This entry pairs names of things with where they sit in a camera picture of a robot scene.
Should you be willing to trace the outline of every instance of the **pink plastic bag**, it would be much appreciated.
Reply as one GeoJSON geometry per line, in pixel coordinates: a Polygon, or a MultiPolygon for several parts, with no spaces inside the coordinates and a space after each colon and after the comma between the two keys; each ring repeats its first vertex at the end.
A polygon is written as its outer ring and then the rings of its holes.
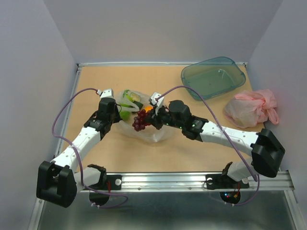
{"type": "Polygon", "coordinates": [[[271,90],[243,91],[225,106],[224,115],[239,128],[255,127],[268,118],[276,125],[279,123],[276,107],[277,101],[271,90]]]}

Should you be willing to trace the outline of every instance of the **transparent green tray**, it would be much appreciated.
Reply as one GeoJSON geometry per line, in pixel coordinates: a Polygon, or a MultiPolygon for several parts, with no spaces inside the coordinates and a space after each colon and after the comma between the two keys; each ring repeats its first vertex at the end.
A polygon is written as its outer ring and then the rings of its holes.
{"type": "MultiPolygon", "coordinates": [[[[195,89],[207,100],[242,86],[246,76],[232,59],[216,57],[185,67],[181,80],[183,85],[195,89]]],[[[187,90],[195,100],[201,100],[193,91],[187,90]]]]}

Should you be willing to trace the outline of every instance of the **tabletop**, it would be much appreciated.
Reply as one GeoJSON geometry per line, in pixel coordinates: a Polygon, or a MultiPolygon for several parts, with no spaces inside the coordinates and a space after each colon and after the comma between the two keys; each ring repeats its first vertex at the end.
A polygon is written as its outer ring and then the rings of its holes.
{"type": "MultiPolygon", "coordinates": [[[[112,88],[114,94],[125,89],[135,90],[147,95],[153,92],[164,93],[174,86],[181,85],[180,74],[185,66],[96,66],[83,67],[77,91],[93,87],[100,90],[112,88]]],[[[247,79],[243,86],[207,100],[221,125],[236,128],[223,116],[223,108],[243,90],[251,90],[246,69],[240,66],[247,79]]],[[[182,100],[195,116],[214,121],[203,102],[194,100],[187,90],[181,88],[165,96],[169,101],[182,100]]],[[[99,97],[91,91],[83,92],[73,102],[66,137],[74,140],[85,121],[97,110],[99,97]]],[[[263,124],[245,131],[260,131],[263,124]]],[[[239,161],[234,149],[190,140],[174,129],[171,138],[148,143],[126,136],[117,124],[84,158],[83,165],[97,164],[108,172],[199,172],[221,171],[230,161],[239,161]]]]}

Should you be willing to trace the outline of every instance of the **white plastic bag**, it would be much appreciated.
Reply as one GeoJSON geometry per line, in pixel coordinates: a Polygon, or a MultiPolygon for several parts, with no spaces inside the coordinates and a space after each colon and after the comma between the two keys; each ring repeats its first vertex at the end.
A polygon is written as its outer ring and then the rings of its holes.
{"type": "Polygon", "coordinates": [[[225,106],[224,115],[239,128],[255,127],[268,119],[276,125],[279,123],[276,107],[277,101],[270,90],[243,91],[225,106]]]}
{"type": "MultiPolygon", "coordinates": [[[[127,91],[128,90],[120,92],[116,97],[117,104],[121,105],[118,109],[120,111],[122,110],[122,111],[131,112],[130,118],[127,121],[120,121],[119,123],[116,124],[118,130],[124,135],[127,135],[129,137],[139,138],[147,142],[158,142],[158,141],[170,138],[173,135],[174,128],[171,128],[168,126],[163,126],[159,130],[157,130],[153,126],[147,126],[145,130],[141,130],[139,132],[134,130],[134,128],[132,127],[132,123],[134,121],[134,117],[137,116],[135,112],[140,111],[140,108],[135,103],[133,103],[127,97],[124,96],[125,92],[127,91]]],[[[129,90],[129,93],[134,93],[140,96],[139,102],[143,104],[143,108],[149,106],[149,98],[150,98],[149,95],[143,94],[138,91],[132,91],[132,90],[129,90]]]]}

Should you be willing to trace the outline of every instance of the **metal frame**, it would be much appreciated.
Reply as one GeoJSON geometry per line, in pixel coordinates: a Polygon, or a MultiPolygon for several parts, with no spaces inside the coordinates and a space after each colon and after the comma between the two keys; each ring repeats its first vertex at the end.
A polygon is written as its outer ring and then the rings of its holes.
{"type": "MultiPolygon", "coordinates": [[[[104,62],[104,63],[84,63],[79,64],[71,96],[75,93],[82,67],[87,66],[165,66],[165,65],[190,65],[191,62],[104,62]]],[[[246,63],[237,63],[238,65],[246,66],[246,63]]],[[[65,114],[65,120],[61,134],[65,135],[69,117],[71,114],[72,103],[68,107],[65,114]]],[[[55,156],[57,156],[63,147],[63,142],[59,140],[55,156]]],[[[218,191],[232,191],[232,190],[207,190],[204,182],[207,174],[214,174],[220,172],[149,172],[149,173],[109,173],[122,175],[122,189],[116,191],[117,193],[146,193],[146,192],[218,192],[218,191]]],[[[249,180],[249,189],[244,191],[256,190],[257,183],[249,180]]],[[[268,178],[260,176],[260,190],[261,191],[284,191],[289,205],[290,215],[292,216],[297,230],[307,230],[304,223],[299,206],[295,200],[293,193],[294,186],[289,172],[279,172],[275,178],[268,178]]],[[[35,207],[32,212],[29,230],[37,230],[39,220],[41,217],[44,201],[36,199],[35,207]]]]}

